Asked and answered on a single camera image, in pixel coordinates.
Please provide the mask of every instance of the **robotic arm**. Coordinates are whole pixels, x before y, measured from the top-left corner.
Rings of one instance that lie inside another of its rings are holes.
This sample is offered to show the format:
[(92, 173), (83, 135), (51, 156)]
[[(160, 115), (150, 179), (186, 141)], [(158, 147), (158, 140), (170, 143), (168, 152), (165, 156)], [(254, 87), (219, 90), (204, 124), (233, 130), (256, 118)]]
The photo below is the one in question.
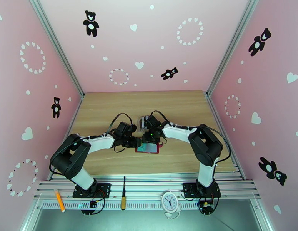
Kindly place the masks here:
[(221, 142), (204, 124), (197, 127), (180, 126), (171, 122), (161, 123), (153, 115), (145, 121), (148, 131), (142, 138), (132, 136), (136, 126), (121, 122), (116, 129), (100, 136), (81, 138), (71, 134), (62, 143), (50, 159), (50, 164), (76, 185), (73, 197), (94, 197), (100, 189), (97, 181), (83, 168), (88, 154), (121, 145), (137, 148), (141, 143), (160, 143), (160, 138), (175, 138), (191, 144), (196, 158), (200, 162), (199, 175), (196, 180), (196, 189), (199, 197), (214, 195), (220, 197), (218, 185), (213, 176), (216, 163), (223, 149)]

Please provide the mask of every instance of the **pink backdrop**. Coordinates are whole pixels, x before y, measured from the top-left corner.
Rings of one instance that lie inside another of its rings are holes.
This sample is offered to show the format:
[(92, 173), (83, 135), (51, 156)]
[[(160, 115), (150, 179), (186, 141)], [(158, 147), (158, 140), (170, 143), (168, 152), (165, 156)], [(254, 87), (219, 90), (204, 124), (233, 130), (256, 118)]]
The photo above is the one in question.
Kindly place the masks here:
[[(248, 49), (265, 28), (271, 37), (252, 57)], [(298, 230), (298, 0), (260, 0), (213, 101), (276, 230)], [(267, 178), (260, 157), (287, 175), (284, 186)]]
[(113, 92), (207, 90), (248, 0), (40, 1), (84, 91)]
[(0, 230), (19, 230), (79, 101), (29, 0), (0, 0)]

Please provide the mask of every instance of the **alarm clock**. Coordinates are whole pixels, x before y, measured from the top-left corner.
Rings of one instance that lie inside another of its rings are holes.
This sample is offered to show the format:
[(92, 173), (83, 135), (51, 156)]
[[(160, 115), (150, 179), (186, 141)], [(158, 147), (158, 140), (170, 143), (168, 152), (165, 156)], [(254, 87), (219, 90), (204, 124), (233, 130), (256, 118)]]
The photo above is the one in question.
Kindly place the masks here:
[[(165, 211), (165, 216), (169, 219), (176, 219), (180, 215), (181, 207), (177, 196), (172, 192), (166, 192), (161, 197), (161, 206)], [(178, 215), (172, 218), (172, 214), (177, 212)]]

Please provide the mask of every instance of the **teddy bear decal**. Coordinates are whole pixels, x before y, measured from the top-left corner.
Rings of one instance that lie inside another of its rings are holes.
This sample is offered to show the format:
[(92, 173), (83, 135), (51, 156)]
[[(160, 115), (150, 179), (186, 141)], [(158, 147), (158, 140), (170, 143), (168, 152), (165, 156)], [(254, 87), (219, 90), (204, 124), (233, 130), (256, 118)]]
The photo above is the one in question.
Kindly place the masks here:
[(285, 173), (277, 170), (277, 166), (274, 161), (269, 162), (266, 158), (261, 157), (259, 162), (260, 168), (266, 172), (266, 176), (270, 179), (275, 179), (282, 185), (285, 185), (285, 181), (288, 178)]
[(173, 78), (173, 75), (178, 73), (179, 71), (177, 70), (176, 67), (174, 67), (172, 70), (167, 69), (166, 72), (164, 72), (161, 77), (163, 80), (167, 80), (168, 78)]
[(54, 104), (52, 105), (53, 109), (53, 118), (59, 118), (59, 111), (61, 110), (61, 106), (59, 104), (60, 98), (54, 97)]
[(254, 43), (249, 47), (249, 52), (251, 52), (251, 56), (254, 56), (255, 54), (257, 54), (257, 52), (260, 50), (262, 51), (265, 45), (265, 41), (268, 40), (271, 37), (271, 33), (268, 30), (268, 28), (266, 28), (263, 33), (261, 34), (261, 36), (256, 36), (254, 38)]
[(95, 13), (90, 11), (85, 11), (87, 19), (84, 20), (83, 25), (86, 26), (86, 31), (88, 36), (91, 35), (96, 37), (97, 36), (97, 28), (99, 28), (98, 23), (95, 21)]

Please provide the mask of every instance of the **wooden table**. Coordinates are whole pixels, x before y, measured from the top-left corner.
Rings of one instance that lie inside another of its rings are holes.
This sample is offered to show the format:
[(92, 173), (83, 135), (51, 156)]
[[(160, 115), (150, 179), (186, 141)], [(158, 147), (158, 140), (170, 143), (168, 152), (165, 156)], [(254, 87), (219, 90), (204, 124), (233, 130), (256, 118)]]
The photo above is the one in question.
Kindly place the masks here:
[[(149, 115), (154, 110), (161, 111), (175, 124), (198, 126), (203, 123), (218, 130), (202, 91), (114, 92), (87, 93), (71, 133), (99, 135), (106, 132), (118, 113), (127, 113), (136, 124), (140, 116)], [(154, 116), (163, 122), (158, 113)], [(121, 115), (113, 128), (120, 121), (129, 123), (129, 119)], [(136, 131), (133, 135), (140, 137), (142, 133)], [(113, 148), (93, 152), (87, 156), (84, 167), (92, 175), (198, 172), (199, 161), (190, 144), (176, 139), (167, 140), (159, 154), (135, 153), (135, 149), (131, 148), (121, 153), (115, 153)], [(224, 144), (220, 159), (227, 155)], [(216, 171), (235, 171), (235, 167), (228, 159), (220, 162)]]

